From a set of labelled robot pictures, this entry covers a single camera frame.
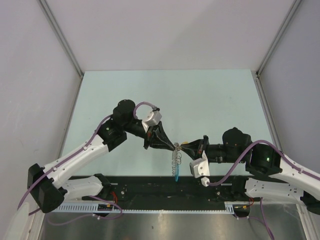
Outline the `blue key tag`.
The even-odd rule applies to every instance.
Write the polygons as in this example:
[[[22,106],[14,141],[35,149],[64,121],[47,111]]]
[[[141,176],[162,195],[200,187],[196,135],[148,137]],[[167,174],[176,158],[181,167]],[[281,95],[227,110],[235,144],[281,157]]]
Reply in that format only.
[[[174,174],[173,174],[175,182],[179,181],[179,174],[180,174],[180,165],[176,164],[174,168]]]

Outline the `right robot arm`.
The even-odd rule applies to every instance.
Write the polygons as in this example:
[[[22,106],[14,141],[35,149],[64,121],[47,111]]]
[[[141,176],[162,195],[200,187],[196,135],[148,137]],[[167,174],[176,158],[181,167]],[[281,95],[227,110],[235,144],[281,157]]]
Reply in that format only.
[[[224,184],[240,163],[252,177],[237,176],[230,188],[231,196],[242,201],[248,198],[270,198],[293,202],[320,213],[320,175],[290,159],[266,140],[252,141],[251,136],[234,127],[222,135],[221,144],[210,144],[208,136],[185,143],[180,149],[191,157],[190,171],[205,187]],[[231,163],[224,177],[210,180],[211,163]]]

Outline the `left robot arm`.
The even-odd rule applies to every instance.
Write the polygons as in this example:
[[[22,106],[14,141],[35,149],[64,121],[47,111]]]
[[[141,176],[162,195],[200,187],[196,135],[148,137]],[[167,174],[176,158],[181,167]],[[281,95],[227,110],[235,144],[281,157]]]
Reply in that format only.
[[[52,212],[65,200],[86,196],[107,199],[111,188],[102,174],[76,180],[71,177],[88,163],[121,145],[127,140],[127,134],[142,138],[145,149],[174,151],[175,146],[163,129],[160,109],[146,102],[151,112],[146,119],[138,119],[137,109],[142,105],[142,102],[135,104],[130,99],[121,100],[82,145],[45,166],[37,163],[30,166],[24,197],[31,195],[43,213]]]

